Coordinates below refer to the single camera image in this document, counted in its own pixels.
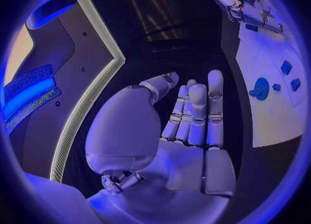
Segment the led light strip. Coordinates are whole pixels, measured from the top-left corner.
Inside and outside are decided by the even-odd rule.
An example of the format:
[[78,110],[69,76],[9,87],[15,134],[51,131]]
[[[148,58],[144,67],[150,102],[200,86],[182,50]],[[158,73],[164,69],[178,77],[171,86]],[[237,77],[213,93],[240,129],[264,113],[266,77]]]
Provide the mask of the led light strip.
[[70,114],[60,135],[58,144],[55,149],[50,172],[50,180],[57,181],[59,183],[62,182],[62,177],[70,149],[84,118],[91,109],[93,103],[99,97],[100,93],[104,90],[106,85],[125,63],[124,55],[122,54],[107,26],[94,7],[92,1],[78,0],[78,3],[80,4],[90,23],[93,25],[94,29],[114,59],[97,75],[97,77],[86,89],[74,110]]

